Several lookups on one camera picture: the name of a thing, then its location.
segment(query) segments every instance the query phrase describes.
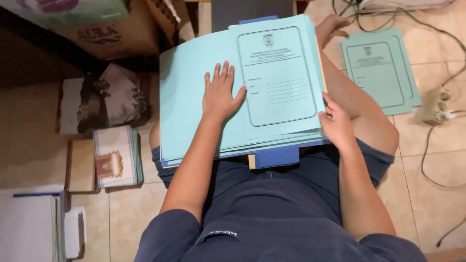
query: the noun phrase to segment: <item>blue pen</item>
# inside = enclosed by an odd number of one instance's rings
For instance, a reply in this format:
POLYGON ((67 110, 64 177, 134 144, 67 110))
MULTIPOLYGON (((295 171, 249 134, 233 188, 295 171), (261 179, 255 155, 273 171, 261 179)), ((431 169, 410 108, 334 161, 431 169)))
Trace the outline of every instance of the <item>blue pen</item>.
POLYGON ((49 192, 49 193, 17 193, 17 194, 14 194, 13 197, 48 196, 48 195, 60 196, 60 193, 52 193, 52 192, 49 192))

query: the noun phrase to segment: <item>person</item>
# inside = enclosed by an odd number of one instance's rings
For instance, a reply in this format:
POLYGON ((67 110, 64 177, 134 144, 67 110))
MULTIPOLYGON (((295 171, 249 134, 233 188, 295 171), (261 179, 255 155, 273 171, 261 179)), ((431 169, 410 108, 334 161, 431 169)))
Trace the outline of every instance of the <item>person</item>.
POLYGON ((212 81, 205 75, 202 119, 178 168, 161 167, 154 126, 153 160, 168 190, 134 261, 426 261, 396 237, 376 192, 398 132, 322 52, 348 24, 331 15, 315 28, 328 88, 319 119, 332 144, 310 147, 298 164, 251 171, 238 159, 213 160, 222 123, 246 95, 243 86, 232 98, 228 62, 215 66, 212 81))

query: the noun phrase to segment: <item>dark blue shorts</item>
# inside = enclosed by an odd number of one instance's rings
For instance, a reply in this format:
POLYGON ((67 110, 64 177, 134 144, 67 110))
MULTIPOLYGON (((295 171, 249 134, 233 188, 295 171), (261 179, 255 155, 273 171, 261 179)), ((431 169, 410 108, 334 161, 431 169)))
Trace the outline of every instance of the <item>dark blue shorts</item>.
MULTIPOLYGON (((394 156, 374 149, 357 140, 369 171, 374 187, 377 187, 393 164, 394 156)), ((176 167, 162 168, 160 149, 152 149, 152 161, 158 170, 158 176, 168 188, 175 174, 176 167)), ((300 158, 298 164, 271 169, 250 170, 249 166, 235 159, 219 159, 212 167, 211 186, 208 196, 213 199, 229 188, 254 179, 291 179, 309 185, 329 204, 332 211, 341 218, 338 194, 338 164, 340 154, 333 144, 313 146, 300 158)))

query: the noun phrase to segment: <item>navy t-shirt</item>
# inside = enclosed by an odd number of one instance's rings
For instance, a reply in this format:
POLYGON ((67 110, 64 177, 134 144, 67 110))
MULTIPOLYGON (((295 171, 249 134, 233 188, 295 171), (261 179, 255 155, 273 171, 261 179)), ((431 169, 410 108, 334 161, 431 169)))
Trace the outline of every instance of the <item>navy t-shirt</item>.
POLYGON ((426 261, 412 242, 370 234, 356 242, 307 185, 254 180, 218 196, 201 228, 185 210, 166 211, 143 232, 135 262, 426 261))

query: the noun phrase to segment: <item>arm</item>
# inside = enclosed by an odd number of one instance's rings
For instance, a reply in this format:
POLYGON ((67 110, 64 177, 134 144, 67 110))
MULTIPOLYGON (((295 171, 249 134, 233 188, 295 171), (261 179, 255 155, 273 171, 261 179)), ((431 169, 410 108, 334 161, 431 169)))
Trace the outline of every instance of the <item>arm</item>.
POLYGON ((360 241, 369 234, 396 235, 393 223, 369 177, 348 114, 326 93, 327 114, 319 119, 327 138, 340 152, 339 187, 343 228, 360 241))
POLYGON ((202 100, 202 118, 191 145, 173 176, 160 214, 172 209, 183 209, 201 222, 221 125, 238 108, 246 95, 246 87, 243 86, 235 99, 232 99, 234 67, 231 66, 228 71, 228 61, 225 61, 221 75, 219 71, 218 63, 212 83, 208 72, 204 76, 206 89, 202 100))

